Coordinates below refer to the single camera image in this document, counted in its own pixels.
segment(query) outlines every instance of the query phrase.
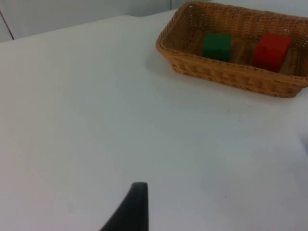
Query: white wall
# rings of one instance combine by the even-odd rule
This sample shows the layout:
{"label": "white wall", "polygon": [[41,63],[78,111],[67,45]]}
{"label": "white wall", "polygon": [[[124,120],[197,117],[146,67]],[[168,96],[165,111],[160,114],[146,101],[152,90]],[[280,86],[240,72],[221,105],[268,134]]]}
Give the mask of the white wall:
{"label": "white wall", "polygon": [[170,10],[170,0],[0,0],[15,38],[118,15],[145,16]]}
{"label": "white wall", "polygon": [[9,30],[6,28],[4,20],[0,17],[0,42],[12,40]]}
{"label": "white wall", "polygon": [[171,8],[176,9],[188,1],[192,0],[171,0]]}

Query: wooden block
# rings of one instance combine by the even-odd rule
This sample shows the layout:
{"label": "wooden block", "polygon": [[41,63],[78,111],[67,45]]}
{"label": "wooden block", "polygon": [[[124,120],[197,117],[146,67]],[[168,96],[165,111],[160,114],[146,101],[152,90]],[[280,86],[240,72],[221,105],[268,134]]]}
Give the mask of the wooden block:
{"label": "wooden block", "polygon": [[203,56],[224,62],[230,61],[231,35],[206,34],[203,44]]}
{"label": "wooden block", "polygon": [[267,33],[257,44],[254,66],[279,72],[291,45],[289,37]]}

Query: black object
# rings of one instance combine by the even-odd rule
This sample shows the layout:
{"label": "black object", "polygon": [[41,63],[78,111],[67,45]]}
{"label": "black object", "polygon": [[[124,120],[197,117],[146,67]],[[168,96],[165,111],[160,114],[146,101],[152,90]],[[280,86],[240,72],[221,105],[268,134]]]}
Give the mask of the black object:
{"label": "black object", "polygon": [[133,183],[126,197],[100,231],[148,231],[148,184]]}

